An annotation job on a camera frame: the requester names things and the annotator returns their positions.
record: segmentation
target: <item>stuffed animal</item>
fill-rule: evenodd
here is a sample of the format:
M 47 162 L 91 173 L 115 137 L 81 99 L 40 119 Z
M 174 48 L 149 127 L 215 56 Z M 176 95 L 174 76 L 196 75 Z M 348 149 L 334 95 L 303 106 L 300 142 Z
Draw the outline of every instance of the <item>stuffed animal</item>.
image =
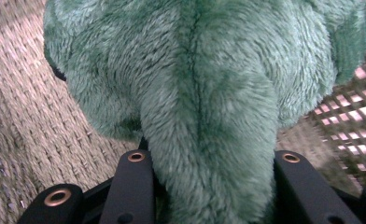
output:
M 352 77 L 362 0 L 49 0 L 45 55 L 100 133 L 148 140 L 170 223 L 262 223 L 276 132 Z

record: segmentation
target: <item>beige textured surface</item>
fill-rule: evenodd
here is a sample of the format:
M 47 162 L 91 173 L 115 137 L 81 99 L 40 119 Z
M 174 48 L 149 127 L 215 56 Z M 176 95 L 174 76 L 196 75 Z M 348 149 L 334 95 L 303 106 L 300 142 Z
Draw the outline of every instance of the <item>beige textured surface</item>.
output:
M 65 84 L 51 74 L 42 52 L 44 3 L 0 2 L 0 223 L 14 223 L 44 188 L 66 182 L 89 189 L 103 182 L 114 174 L 120 155 L 135 148 L 97 134 Z M 363 86 L 357 81 L 345 91 Z M 355 111 L 362 105 L 342 107 Z M 342 150 L 332 138 L 334 130 L 355 132 L 358 124 L 340 120 L 333 129 L 322 120 L 338 111 L 319 111 L 280 132 L 278 148 L 302 153 L 332 185 L 358 194 L 366 182 L 358 164 L 366 165 L 366 154 L 354 155 L 348 147 L 360 140 L 343 141 Z

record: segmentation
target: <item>plush fabric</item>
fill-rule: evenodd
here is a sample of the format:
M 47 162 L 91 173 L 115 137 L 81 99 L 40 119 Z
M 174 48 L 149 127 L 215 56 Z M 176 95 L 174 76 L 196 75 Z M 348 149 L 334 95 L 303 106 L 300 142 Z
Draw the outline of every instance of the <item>plush fabric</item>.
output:
M 147 138 L 171 223 L 260 223 L 277 129 L 352 77 L 366 2 L 49 0 L 44 28 L 91 125 Z

